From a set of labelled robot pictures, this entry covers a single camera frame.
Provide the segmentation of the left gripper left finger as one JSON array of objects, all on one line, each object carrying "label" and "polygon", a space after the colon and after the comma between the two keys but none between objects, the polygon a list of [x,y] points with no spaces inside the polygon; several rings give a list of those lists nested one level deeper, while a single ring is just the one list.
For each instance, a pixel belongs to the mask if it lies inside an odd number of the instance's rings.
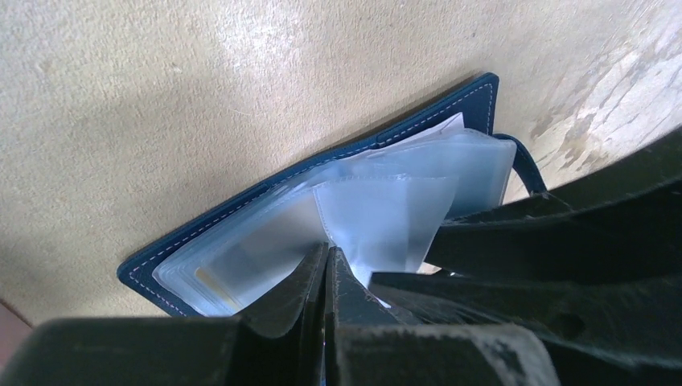
[{"label": "left gripper left finger", "polygon": [[239,385],[320,385],[324,341],[326,243],[240,311]]}]

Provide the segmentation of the blue card holder wallet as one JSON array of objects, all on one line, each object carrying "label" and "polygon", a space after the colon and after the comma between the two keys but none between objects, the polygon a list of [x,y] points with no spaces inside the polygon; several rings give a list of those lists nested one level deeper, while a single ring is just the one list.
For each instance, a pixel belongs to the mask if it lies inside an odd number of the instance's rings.
[{"label": "blue card holder wallet", "polygon": [[124,261],[118,279],[174,316],[232,316],[315,246],[351,275],[414,273],[447,220],[499,207],[511,174],[546,185],[516,138],[494,131],[499,77],[484,74],[404,119],[257,183]]}]

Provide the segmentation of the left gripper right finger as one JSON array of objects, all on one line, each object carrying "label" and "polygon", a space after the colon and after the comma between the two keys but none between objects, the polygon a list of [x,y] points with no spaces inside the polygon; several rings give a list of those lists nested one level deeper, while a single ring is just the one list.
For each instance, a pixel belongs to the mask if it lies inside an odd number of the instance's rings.
[{"label": "left gripper right finger", "polygon": [[351,271],[343,250],[329,249],[325,278],[325,377],[327,385],[397,385],[388,354],[343,348],[343,332],[405,324],[405,317],[380,304]]}]

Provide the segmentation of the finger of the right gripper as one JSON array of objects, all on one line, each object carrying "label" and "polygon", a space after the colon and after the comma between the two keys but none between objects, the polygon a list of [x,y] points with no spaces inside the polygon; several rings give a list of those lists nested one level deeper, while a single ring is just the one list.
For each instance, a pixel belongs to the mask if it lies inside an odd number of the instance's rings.
[{"label": "finger of the right gripper", "polygon": [[586,177],[442,227],[426,260],[466,277],[606,284],[681,271],[681,132]]},{"label": "finger of the right gripper", "polygon": [[681,278],[611,285],[374,273],[381,300],[434,324],[514,323],[626,368],[680,368]]}]

